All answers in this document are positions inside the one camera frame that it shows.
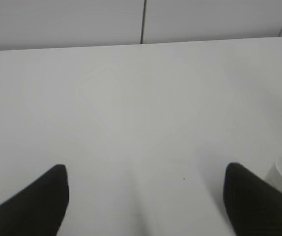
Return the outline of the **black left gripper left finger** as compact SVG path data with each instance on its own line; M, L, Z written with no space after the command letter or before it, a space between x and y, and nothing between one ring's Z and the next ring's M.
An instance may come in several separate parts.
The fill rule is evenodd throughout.
M0 236L55 236L69 202L68 175L58 164L0 204Z

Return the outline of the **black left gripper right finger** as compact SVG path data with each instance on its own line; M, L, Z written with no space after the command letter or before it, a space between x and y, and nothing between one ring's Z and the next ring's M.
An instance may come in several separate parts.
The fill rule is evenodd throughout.
M226 167L223 202L238 236L282 236L282 192L239 163Z

